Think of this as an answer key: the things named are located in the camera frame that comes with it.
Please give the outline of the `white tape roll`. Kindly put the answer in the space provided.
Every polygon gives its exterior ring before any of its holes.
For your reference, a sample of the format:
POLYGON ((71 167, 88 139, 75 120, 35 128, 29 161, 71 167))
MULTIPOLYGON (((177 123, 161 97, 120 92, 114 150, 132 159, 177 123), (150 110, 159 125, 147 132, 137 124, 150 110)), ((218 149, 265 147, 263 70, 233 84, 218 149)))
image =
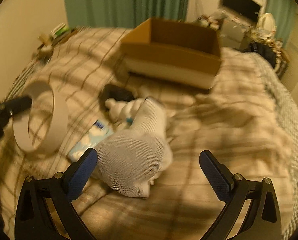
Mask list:
POLYGON ((59 149, 67 133, 68 106, 64 97, 47 82, 33 81, 22 95, 32 99, 32 110, 13 117, 16 144, 31 157, 42 158, 59 149))

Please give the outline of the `blue tissue pack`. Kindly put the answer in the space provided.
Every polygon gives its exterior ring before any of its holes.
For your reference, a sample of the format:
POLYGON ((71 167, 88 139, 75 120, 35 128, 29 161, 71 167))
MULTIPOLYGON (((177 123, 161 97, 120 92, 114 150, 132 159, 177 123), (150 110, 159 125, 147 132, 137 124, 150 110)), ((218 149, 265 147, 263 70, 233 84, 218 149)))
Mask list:
POLYGON ((73 146, 67 154, 67 157, 72 162, 78 161, 88 148, 94 148, 99 142, 103 141, 113 133, 113 130, 108 125, 99 119, 96 120, 84 136, 82 136, 80 141, 73 146))

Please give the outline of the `white mesh sock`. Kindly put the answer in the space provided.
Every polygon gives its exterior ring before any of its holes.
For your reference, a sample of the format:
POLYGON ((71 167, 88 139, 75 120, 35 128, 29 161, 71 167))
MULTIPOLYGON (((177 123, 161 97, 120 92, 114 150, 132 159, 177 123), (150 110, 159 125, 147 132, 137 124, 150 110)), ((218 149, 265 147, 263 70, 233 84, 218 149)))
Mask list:
POLYGON ((166 123, 164 106, 146 98, 128 129, 95 146, 98 162, 93 176, 124 196, 149 197, 154 180, 173 162, 166 123))

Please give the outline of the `black square case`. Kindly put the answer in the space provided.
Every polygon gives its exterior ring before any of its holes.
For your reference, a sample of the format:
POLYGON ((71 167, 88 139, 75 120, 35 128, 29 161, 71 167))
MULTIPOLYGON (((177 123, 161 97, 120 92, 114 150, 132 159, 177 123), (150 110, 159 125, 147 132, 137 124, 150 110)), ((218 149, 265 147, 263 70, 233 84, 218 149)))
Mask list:
POLYGON ((100 91, 98 96, 101 110, 107 109, 107 107, 105 106, 105 101, 110 98, 114 99, 115 101, 127 101, 127 102, 130 102, 135 99, 131 91, 121 88, 117 85, 113 85, 112 83, 108 83, 100 91))

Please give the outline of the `white rabbit figurine bottle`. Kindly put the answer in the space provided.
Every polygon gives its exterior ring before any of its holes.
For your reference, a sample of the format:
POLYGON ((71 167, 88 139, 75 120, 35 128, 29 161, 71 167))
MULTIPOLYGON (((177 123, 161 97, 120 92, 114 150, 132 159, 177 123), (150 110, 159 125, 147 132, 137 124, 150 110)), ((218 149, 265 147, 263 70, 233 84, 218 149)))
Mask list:
POLYGON ((109 98, 105 101, 105 106, 109 110, 109 118, 116 129, 124 129, 131 126, 135 116, 144 103, 145 99, 138 98, 127 101, 116 101, 109 98))

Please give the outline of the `bedside cardboard box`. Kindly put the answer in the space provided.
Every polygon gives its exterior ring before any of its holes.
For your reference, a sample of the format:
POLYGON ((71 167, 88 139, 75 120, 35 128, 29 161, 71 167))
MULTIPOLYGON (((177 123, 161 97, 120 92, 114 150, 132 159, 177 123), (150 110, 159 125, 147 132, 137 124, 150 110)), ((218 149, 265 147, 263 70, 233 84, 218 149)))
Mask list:
POLYGON ((33 55, 38 61, 46 63, 52 57, 55 46, 65 43, 75 34, 77 34, 77 31, 69 31, 59 37, 56 37, 55 39, 47 37, 45 34, 41 34, 39 36, 41 45, 37 48, 37 51, 33 55))

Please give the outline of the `green white book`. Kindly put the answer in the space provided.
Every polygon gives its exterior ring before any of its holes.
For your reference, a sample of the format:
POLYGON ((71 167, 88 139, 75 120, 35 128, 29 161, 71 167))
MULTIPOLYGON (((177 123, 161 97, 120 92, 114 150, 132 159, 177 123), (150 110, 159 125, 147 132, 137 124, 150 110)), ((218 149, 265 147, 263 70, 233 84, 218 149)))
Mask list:
POLYGON ((68 30, 69 30, 69 27, 65 23, 61 23, 50 32, 50 37, 55 39, 68 30))

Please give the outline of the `green checkered bedsheet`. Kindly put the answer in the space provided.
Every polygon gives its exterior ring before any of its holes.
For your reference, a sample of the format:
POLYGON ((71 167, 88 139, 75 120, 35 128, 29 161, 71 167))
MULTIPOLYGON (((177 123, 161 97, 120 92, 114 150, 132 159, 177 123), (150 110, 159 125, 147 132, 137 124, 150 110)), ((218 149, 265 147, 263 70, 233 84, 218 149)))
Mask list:
POLYGON ((261 80, 275 104, 276 120, 292 141, 291 157, 288 161, 293 187, 293 212, 291 221, 283 230, 282 239, 288 239, 298 228, 298 107, 290 92, 280 82, 272 66, 259 54, 248 53, 260 70, 261 80))

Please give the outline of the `beige plaid blanket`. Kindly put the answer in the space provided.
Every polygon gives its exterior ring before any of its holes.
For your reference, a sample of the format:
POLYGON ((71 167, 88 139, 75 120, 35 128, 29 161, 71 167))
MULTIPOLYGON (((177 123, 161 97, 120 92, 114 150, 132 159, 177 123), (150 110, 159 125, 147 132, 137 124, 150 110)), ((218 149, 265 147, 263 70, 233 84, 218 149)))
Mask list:
POLYGON ((255 54, 225 49, 209 94, 164 81, 130 76, 120 54, 126 29, 87 29, 57 46, 49 64, 31 63, 16 79, 10 96, 43 80, 65 98, 67 134, 50 158, 33 160, 15 143, 8 126, 0 140, 0 210, 8 237, 14 236, 16 204, 25 178, 48 178, 69 166, 67 153, 92 123, 106 120, 99 92, 116 82, 129 89, 146 86, 168 114, 172 165, 155 181, 147 199, 127 198, 99 180, 88 181, 74 207, 97 239, 199 239, 223 207, 198 163, 203 150, 250 180, 269 177, 277 194, 282 238, 293 232, 294 188, 290 174, 291 137, 277 120, 255 54))

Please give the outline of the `large green curtain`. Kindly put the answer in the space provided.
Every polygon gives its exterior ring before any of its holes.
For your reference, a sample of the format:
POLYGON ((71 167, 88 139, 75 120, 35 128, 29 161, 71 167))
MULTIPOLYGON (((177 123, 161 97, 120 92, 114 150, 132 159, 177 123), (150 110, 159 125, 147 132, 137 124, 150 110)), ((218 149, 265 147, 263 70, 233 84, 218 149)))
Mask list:
POLYGON ((65 0, 70 26, 134 28, 148 18, 183 21, 188 0, 65 0))

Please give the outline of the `black jacket on chair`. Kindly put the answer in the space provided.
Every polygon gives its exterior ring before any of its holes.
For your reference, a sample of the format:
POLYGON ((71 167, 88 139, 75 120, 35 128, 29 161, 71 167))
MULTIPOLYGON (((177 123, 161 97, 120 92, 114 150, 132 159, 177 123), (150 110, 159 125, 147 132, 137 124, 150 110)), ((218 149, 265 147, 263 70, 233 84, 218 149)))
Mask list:
POLYGON ((247 48, 242 50, 243 53, 257 53, 269 62, 272 68, 276 66, 276 53, 267 45, 259 42, 250 42, 247 48))

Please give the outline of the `brown cardboard box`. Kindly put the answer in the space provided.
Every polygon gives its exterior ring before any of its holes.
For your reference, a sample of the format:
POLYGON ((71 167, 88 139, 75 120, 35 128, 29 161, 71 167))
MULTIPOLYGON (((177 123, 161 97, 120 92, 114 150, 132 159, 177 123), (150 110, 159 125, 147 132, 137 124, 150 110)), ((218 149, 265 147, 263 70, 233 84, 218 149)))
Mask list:
POLYGON ((121 39, 129 72, 209 90, 221 65, 215 30, 149 18, 121 39))

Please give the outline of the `white oval vanity mirror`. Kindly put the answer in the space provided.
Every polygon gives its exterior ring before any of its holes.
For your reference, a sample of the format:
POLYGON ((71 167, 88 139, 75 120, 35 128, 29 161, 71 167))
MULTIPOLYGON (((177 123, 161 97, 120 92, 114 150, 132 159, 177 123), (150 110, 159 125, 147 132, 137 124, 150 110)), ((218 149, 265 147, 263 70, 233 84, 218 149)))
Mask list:
POLYGON ((276 32, 276 21, 271 13, 262 14, 257 22, 257 29, 264 34, 274 34, 276 32))

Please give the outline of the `small green curtain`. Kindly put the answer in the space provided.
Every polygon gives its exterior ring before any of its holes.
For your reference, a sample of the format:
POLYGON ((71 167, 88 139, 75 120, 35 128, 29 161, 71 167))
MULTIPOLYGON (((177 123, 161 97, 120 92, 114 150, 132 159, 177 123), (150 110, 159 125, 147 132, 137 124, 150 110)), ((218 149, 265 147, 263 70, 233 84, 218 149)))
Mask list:
POLYGON ((281 38, 287 45, 295 21, 297 4, 294 0, 267 0, 266 12, 271 13, 276 22, 276 39, 281 38))

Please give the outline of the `black wall television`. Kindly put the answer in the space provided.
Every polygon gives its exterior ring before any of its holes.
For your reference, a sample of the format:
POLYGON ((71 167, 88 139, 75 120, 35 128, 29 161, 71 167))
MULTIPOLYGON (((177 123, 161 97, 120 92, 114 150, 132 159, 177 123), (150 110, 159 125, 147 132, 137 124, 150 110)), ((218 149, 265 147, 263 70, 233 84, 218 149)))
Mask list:
POLYGON ((261 5, 253 0, 222 0, 222 6, 237 12, 253 23, 257 23, 261 9, 261 5))

